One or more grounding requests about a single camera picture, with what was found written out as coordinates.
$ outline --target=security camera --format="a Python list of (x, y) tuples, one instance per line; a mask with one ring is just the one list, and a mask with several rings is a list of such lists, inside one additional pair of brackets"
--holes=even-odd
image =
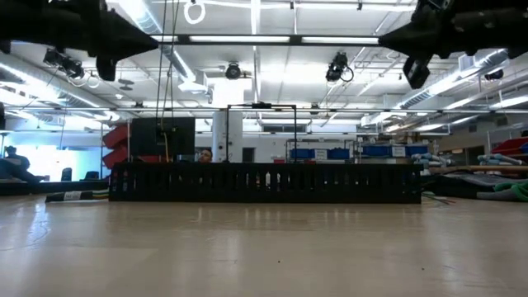
[(242, 75), (242, 70), (238, 66), (238, 63), (230, 63), (228, 69), (225, 71), (225, 77), (230, 80), (239, 79)]

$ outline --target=floor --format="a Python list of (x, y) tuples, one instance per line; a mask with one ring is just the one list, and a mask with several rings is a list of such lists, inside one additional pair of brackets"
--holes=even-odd
[(528, 296), (528, 204), (0, 197), (0, 295)]

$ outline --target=red object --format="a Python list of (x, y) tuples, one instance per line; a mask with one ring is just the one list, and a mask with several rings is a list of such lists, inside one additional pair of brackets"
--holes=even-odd
[(521, 147), (528, 144), (528, 137), (509, 139), (492, 150), (492, 153), (500, 153), (504, 156), (516, 156), (524, 154)]
[(126, 149), (126, 145), (121, 145), (103, 157), (102, 161), (105, 163), (106, 168), (112, 169), (114, 164), (125, 161), (127, 156), (128, 150)]
[(121, 125), (102, 137), (102, 142), (109, 149), (116, 149), (118, 146), (126, 146), (128, 129), (126, 125)]

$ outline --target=blue bin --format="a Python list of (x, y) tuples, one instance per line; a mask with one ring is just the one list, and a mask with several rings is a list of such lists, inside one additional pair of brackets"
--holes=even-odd
[(365, 146), (363, 147), (363, 155), (370, 157), (388, 157), (391, 155), (391, 148), (389, 146)]
[(345, 148), (334, 148), (328, 150), (329, 160), (348, 160), (350, 158), (350, 151)]
[(521, 146), (521, 151), (522, 153), (528, 153), (528, 144), (524, 144), (523, 146)]
[(315, 158), (315, 151), (309, 148), (293, 148), (290, 150), (290, 158), (295, 158), (295, 155), (297, 155), (297, 158), (299, 159)]
[(427, 146), (407, 146), (405, 148), (405, 154), (407, 155), (407, 157), (411, 157), (413, 156), (414, 154), (424, 154), (424, 153), (429, 153), (429, 148)]

